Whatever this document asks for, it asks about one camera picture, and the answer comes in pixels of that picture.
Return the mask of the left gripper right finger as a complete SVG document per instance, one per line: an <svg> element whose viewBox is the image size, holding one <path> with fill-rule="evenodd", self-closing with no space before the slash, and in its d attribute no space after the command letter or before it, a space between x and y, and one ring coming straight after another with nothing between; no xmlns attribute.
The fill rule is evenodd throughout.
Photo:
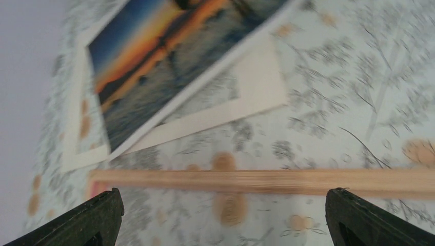
<svg viewBox="0 0 435 246"><path fill-rule="evenodd" d="M434 245L434 234L343 188L327 192L325 212L334 245Z"/></svg>

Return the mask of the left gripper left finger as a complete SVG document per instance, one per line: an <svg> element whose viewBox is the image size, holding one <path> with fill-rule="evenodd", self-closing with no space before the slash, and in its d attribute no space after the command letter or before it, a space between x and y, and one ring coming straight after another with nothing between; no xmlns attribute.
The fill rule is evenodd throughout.
<svg viewBox="0 0 435 246"><path fill-rule="evenodd" d="M123 215L120 191L113 188L7 245L115 245Z"/></svg>

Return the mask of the pink photo frame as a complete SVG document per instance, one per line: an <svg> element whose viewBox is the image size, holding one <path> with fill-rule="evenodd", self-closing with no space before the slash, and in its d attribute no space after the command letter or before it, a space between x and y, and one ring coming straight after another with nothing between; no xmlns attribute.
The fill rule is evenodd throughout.
<svg viewBox="0 0 435 246"><path fill-rule="evenodd" d="M120 186L302 195L326 195L328 190L347 188L362 197L433 200L434 170L94 170L89 173L85 197Z"/></svg>

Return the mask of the white mat board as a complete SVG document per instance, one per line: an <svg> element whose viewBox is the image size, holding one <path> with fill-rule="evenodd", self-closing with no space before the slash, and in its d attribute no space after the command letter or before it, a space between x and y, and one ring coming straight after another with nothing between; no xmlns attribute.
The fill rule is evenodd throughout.
<svg viewBox="0 0 435 246"><path fill-rule="evenodd" d="M191 95L222 70L231 68L239 82L240 96L238 99L186 115L157 127L152 124L145 125L132 140L128 141L127 146L121 149L120 153L129 154L285 105L287 101L285 86L279 73L279 63L270 35L282 21L283 18L279 16L269 19L249 38L235 47L231 54L225 56L187 89L187 93ZM68 120L65 125L62 172L105 160L113 160L118 156L117 152L110 153L107 144L83 153L76 151L81 131L82 88L88 74L87 55L83 41L83 37L78 41L71 79L72 88L69 96Z"/></svg>

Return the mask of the sunset photo print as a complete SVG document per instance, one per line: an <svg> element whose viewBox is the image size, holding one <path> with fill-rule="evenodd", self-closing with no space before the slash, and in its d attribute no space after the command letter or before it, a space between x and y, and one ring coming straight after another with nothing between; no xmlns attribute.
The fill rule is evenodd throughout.
<svg viewBox="0 0 435 246"><path fill-rule="evenodd" d="M135 144L290 1L127 1L86 45L109 155Z"/></svg>

